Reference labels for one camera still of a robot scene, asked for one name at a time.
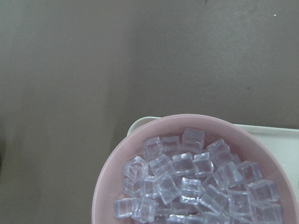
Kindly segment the pink bowl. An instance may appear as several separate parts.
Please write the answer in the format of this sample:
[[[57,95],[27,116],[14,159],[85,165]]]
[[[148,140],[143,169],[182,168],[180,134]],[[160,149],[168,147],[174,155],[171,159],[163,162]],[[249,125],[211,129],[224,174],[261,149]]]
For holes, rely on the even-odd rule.
[[[225,139],[231,150],[243,160],[260,164],[263,175],[278,185],[284,222],[299,221],[299,167],[284,169],[273,154],[249,134],[233,124],[214,117],[198,114],[179,114],[163,118],[145,117],[137,120],[129,129],[127,137],[119,143],[108,157],[98,177],[92,203],[92,223],[130,224],[132,220],[116,219],[113,203],[123,198],[123,167],[126,161],[142,153],[145,139],[155,136],[181,134],[185,127],[201,129],[207,134],[207,144]]]

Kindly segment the pile of clear ice cubes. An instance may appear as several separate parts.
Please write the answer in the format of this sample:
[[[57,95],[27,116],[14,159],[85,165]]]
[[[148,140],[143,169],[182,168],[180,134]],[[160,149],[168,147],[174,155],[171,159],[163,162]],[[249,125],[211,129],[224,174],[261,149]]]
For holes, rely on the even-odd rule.
[[[114,217],[136,224],[281,224],[276,183],[243,161],[225,140],[206,145],[202,130],[155,136],[124,165],[125,198]]]

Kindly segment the cream plastic tray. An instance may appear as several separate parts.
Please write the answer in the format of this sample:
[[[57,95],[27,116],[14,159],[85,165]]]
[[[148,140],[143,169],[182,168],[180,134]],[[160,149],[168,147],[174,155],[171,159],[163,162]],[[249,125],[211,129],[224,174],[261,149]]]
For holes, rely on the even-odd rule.
[[[265,146],[284,169],[299,166],[298,129],[233,124]]]

